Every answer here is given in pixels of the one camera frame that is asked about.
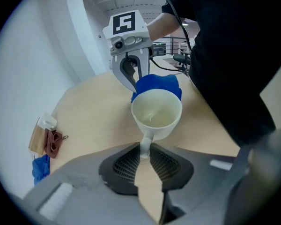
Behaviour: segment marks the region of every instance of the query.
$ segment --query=blue cloth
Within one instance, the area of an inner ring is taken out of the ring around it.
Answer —
[[[50,157],[44,155],[32,161],[32,176],[34,177],[34,185],[50,174]]]
[[[149,74],[136,82],[137,93],[133,93],[131,102],[133,102],[139,94],[151,89],[164,89],[170,91],[181,100],[182,90],[179,88],[179,83],[175,75],[158,76]]]

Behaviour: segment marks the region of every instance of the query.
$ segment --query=table surface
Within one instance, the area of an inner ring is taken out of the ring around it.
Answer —
[[[162,59],[154,60],[164,68],[174,69]],[[175,74],[182,89],[181,120],[169,137],[156,142],[204,153],[236,156],[239,147],[191,80],[182,73],[157,68],[152,62],[150,66],[153,74]],[[58,121],[57,130],[69,138],[62,143],[56,159],[51,159],[51,172],[73,158],[126,143],[140,142],[143,134],[131,114],[131,96],[132,92],[111,71],[66,91],[52,115]],[[163,197],[161,182],[148,160],[141,161],[135,185],[139,187],[140,202],[152,218],[158,221]]]

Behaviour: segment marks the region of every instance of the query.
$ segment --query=robotic arm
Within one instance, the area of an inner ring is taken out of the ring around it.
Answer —
[[[150,72],[152,41],[147,24],[139,10],[114,15],[108,27],[103,29],[109,41],[112,58],[112,71],[115,77],[128,89],[136,92],[133,78],[137,67],[139,78]]]

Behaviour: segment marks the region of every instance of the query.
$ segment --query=black shirt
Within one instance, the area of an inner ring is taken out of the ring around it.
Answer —
[[[243,145],[275,129],[259,94],[281,66],[281,0],[171,0],[197,21],[190,78]],[[169,3],[164,13],[173,14]]]

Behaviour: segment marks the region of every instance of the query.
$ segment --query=cable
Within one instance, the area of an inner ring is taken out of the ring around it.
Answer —
[[[175,8],[174,8],[174,5],[172,4],[171,0],[167,0],[167,1],[168,1],[168,3],[170,4],[170,6],[171,6],[171,8],[172,8],[172,10],[173,10],[173,12],[174,12],[174,15],[175,15],[176,19],[177,19],[178,23],[180,24],[180,26],[181,26],[181,28],[182,28],[182,31],[183,31],[184,36],[185,36],[185,38],[186,38],[186,42],[187,42],[188,48],[189,48],[190,51],[192,51],[191,44],[189,43],[188,34],[187,34],[187,32],[186,32],[186,30],[185,30],[185,28],[184,28],[184,26],[183,26],[183,24],[182,24],[182,22],[181,22],[181,19],[180,19],[180,17],[178,16],[178,14],[177,14],[177,12],[176,12],[176,10],[175,10]]]
[[[168,69],[168,68],[163,68],[163,67],[161,67],[161,66],[159,66],[154,60],[153,60],[153,58],[150,58],[150,60],[158,67],[158,68],[161,68],[161,69],[163,69],[163,70],[167,70],[167,71],[174,71],[174,72],[181,72],[181,73],[186,73],[187,71],[185,70],[185,71],[183,71],[183,70],[179,70],[179,69]]]

